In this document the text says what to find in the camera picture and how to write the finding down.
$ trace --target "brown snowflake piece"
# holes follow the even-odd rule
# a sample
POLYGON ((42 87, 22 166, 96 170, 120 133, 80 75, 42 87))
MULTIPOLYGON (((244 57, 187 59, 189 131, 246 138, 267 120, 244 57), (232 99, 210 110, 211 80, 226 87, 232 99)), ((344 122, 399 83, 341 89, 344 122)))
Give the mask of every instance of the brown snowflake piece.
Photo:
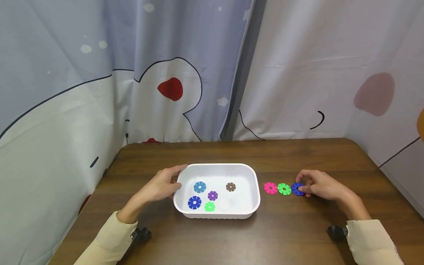
POLYGON ((227 191, 234 191, 236 189, 236 184, 234 184, 234 183, 232 183, 232 182, 230 182, 230 183, 227 183, 227 191))

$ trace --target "tray rim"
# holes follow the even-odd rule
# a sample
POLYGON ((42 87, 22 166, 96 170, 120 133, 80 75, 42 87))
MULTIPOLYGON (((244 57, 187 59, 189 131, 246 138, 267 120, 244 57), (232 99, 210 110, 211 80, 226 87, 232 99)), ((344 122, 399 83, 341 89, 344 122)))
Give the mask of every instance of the tray rim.
MULTIPOLYGON (((249 165, 246 165, 246 164, 243 164, 243 163, 196 163, 196 164, 190 164, 190 165, 188 165, 187 166, 187 168, 188 167, 190 167, 190 166, 194 166, 194 165, 242 165, 242 166, 245 166, 245 167, 247 167, 247 168, 249 168, 252 172, 253 172, 253 175, 254 175, 254 177, 255 177, 255 183, 256 183, 256 190, 257 190, 257 194, 258 194, 258 203, 256 204, 256 206, 251 210, 251 211, 249 211, 249 212, 246 212, 246 213, 218 213, 218 212, 199 212, 199 213, 196 213, 196 212, 192 212, 192 211, 184 211, 184 210, 182 210, 178 205, 177 205, 177 202, 176 202, 176 197, 175 197, 175 195, 174 195, 174 198, 173 198, 173 201, 174 201, 174 207, 180 212, 180 213, 182 213, 182 214, 184 214, 184 215, 228 215, 228 216, 234 216, 234 215, 252 215, 254 212, 256 212, 257 210, 258 210, 258 208, 259 208, 259 205, 261 204, 261 194, 260 194, 260 190, 259 190, 259 182, 258 182, 258 177, 256 176, 256 172, 253 170, 253 168, 251 167, 251 166, 249 166, 249 165)), ((178 182, 178 180, 180 179, 180 174, 181 174, 181 172, 178 174, 178 178, 177 178, 177 182, 178 182)))

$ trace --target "white plastic tray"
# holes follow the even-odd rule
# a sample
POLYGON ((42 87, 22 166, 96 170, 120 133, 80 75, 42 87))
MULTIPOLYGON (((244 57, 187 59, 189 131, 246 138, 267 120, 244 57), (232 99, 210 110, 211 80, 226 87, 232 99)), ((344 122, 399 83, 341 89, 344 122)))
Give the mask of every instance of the white plastic tray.
POLYGON ((245 164, 191 164, 177 182, 174 205, 188 218, 246 219, 261 203, 256 173, 245 164))

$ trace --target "curtain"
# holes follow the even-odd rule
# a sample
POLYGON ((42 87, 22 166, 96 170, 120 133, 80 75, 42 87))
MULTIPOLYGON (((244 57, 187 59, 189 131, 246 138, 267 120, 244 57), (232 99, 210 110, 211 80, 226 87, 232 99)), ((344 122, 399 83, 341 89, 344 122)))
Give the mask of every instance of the curtain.
POLYGON ((45 264, 126 144, 219 140, 253 3, 2 2, 3 264, 45 264))
POLYGON ((350 138, 424 216, 423 5, 268 0, 234 139, 350 138))

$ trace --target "dark blue snowflake piece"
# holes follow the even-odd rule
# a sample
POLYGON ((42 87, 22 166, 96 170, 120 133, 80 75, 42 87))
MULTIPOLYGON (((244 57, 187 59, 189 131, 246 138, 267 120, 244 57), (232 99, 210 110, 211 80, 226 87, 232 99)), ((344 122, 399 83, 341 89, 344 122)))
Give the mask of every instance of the dark blue snowflake piece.
POLYGON ((190 209, 196 210, 200 205, 202 205, 202 200, 199 197, 193 196, 188 199, 188 206, 190 209))
POLYGON ((304 192, 301 192, 300 190, 298 190, 298 188, 300 187, 300 186, 304 186, 302 183, 300 183, 300 182, 297 182, 297 183, 294 183, 293 185, 292 185, 292 192, 294 193, 294 194, 296 194, 297 196, 303 196, 303 195, 305 195, 305 193, 304 192))

